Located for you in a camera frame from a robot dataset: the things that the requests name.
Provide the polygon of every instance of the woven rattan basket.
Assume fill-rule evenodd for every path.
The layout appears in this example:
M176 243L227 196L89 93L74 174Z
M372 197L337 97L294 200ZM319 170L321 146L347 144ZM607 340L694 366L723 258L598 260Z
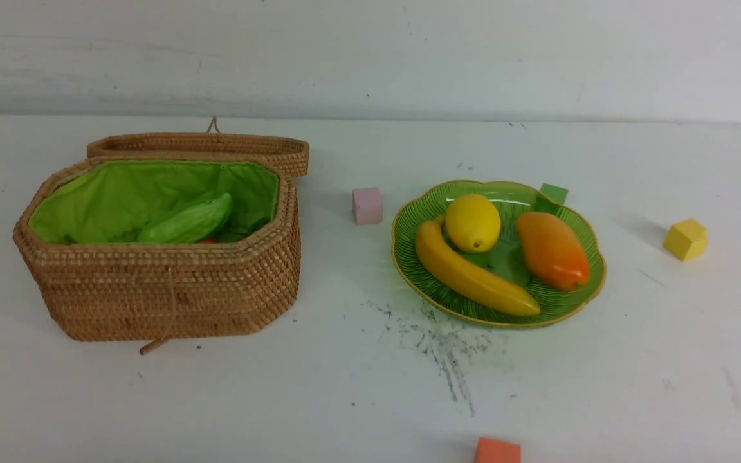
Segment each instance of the woven rattan basket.
M183 159L183 153L156 153ZM252 161L279 175L275 219L244 240L215 245L56 245L28 226L57 188L112 160L97 156L50 176L13 231L24 263L50 316L74 340L152 340L249 334L284 313L297 298L300 232L297 188L262 156L192 153L194 161Z
M211 128L215 129L215 134L211 134ZM311 146L306 141L294 138L221 134L215 117L205 134L159 132L116 135L94 141L87 146L88 158L123 153L158 158L162 152L180 152L180 157L185 159L193 158L189 152L210 153L214 158L230 154L259 155L285 173L288 178L296 178L308 173Z

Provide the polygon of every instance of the plastic fruit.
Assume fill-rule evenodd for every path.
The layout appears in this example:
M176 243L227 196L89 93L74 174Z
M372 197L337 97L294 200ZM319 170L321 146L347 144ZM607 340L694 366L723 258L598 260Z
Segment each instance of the plastic fruit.
M573 291L590 280L585 248L573 229L549 213L524 213L517 232L527 268L541 281L560 291Z
M444 242L444 216L417 231L417 257L438 281L485 307L512 316L539 314L539 304L524 288L462 258Z
M497 207L482 194L465 194L445 212L445 230L462 252L488 252L499 240L502 220Z

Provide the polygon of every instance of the yellow plate rim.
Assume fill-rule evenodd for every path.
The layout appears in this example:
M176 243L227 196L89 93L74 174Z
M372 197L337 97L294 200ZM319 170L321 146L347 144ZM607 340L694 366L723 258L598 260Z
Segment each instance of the yellow plate rim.
M415 199L411 199L409 202L405 203L401 208L399 208L399 211L396 212L396 215L394 216L394 222L391 224L390 227L390 257L394 261L394 267L396 267L396 271L399 272L399 275L402 277L403 280L410 286L411 288L414 288L414 291L417 292L423 299L430 303L433 307L438 308L439 310L443 311L446 314L450 314L451 316L455 316L458 318L461 318L463 320L467 320L471 323L478 323L479 325L485 325L485 326L491 326L493 328L512 328L512 329L533 329L533 328L544 328L545 326L553 325L554 323L562 322L562 320L567 320L571 318L571 316L574 316L575 314L580 313L582 309L585 308L586 305L588 305L588 302L593 301L595 297L599 296L599 293L602 293L602 288L605 287L605 279L608 278L608 262L605 260L605 256L602 254L602 250L599 248L599 238L597 238L596 231L594 231L594 227L591 225L590 222L588 222L587 219L585 219L582 214L578 213L577 211L574 211L573 209L565 206L564 204L559 204L562 208L567 209L568 211L571 211L571 213L576 214L577 217L585 221L585 223L588 224L588 228L590 229L590 232L594 234L594 239L596 240L596 253L599 255L599 258L602 260L602 266L605 267L605 272L602 273L602 281L599 283L599 286L596 288L596 291L594 291L593 294L591 294L588 299L585 299L584 302L582 302L582 305L575 308L573 311L571 311L568 314L565 314L564 316L560 316L558 318L554 318L552 320L546 320L546 322L537 322L537 323L502 323L502 322L488 322L487 320L480 320L477 318L473 318L470 316L465 316L465 314L456 313L453 310L450 310L449 308L445 307L444 305L441 305L439 302L436 302L432 299L432 297L425 294L422 290L420 290L411 280L406 277L399 267L399 262L396 261L396 224L399 222L399 215L402 213L402 211L412 205L412 203L419 201L420 199L424 199L424 197L429 196L430 193L432 193L436 188L440 188L443 185L456 183L456 182L467 182L467 183L475 183L480 185L520 185L522 187L530 188L530 190L536 191L538 194L543 196L548 201L559 204L553 199L551 199L547 194L544 194L543 192L537 190L537 188L533 188L531 186L527 186L525 184L514 182L514 181L488 181L488 182L481 182L481 181L472 181L471 179L456 179L455 181L447 181L442 182L441 184L435 185L429 190L427 190L422 196L416 197Z

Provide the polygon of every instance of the yellow banana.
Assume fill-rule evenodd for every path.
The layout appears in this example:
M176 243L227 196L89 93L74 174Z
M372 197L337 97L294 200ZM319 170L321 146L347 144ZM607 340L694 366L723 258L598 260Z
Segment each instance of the yellow banana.
M512 316L539 314L539 304L524 288L465 260L442 237L444 215L417 231L417 256L438 281L485 307Z

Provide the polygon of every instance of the orange block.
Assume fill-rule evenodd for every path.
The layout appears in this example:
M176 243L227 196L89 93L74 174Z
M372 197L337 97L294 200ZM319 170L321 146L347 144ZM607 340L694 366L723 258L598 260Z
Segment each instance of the orange block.
M476 463L521 463L522 448L518 444L479 437Z

